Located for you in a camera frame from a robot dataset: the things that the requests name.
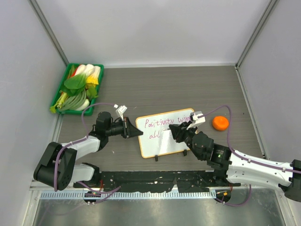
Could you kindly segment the yellow framed whiteboard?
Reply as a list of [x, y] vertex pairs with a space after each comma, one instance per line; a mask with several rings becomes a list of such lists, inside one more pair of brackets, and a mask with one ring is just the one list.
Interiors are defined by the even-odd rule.
[[164, 131], [170, 124], [181, 124], [190, 120], [192, 108], [177, 111], [158, 113], [138, 117], [136, 127], [143, 132], [139, 136], [139, 145], [143, 158], [152, 158], [167, 154], [183, 152], [188, 147], [185, 143], [177, 143], [172, 137], [171, 131]]

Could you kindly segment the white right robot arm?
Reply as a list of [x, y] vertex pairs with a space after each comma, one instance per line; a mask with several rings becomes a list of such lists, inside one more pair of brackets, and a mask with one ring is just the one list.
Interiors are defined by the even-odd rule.
[[213, 182], [223, 186], [249, 184], [282, 191], [286, 198], [301, 200], [301, 162], [270, 161], [247, 155], [229, 146], [216, 144], [203, 132], [196, 132], [188, 122], [169, 125], [177, 143], [185, 143], [195, 157], [206, 161], [214, 173]]

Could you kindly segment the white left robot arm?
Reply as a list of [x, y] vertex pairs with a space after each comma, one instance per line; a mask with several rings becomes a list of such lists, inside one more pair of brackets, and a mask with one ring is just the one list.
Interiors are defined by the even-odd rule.
[[64, 190], [69, 183], [74, 183], [76, 187], [97, 187], [101, 182], [99, 167], [90, 163], [76, 164], [76, 160], [102, 150], [109, 137], [118, 135], [131, 138], [141, 136], [143, 132], [128, 117], [114, 120], [109, 112], [99, 113], [87, 137], [69, 143], [51, 142], [47, 145], [34, 171], [34, 180], [56, 191]]

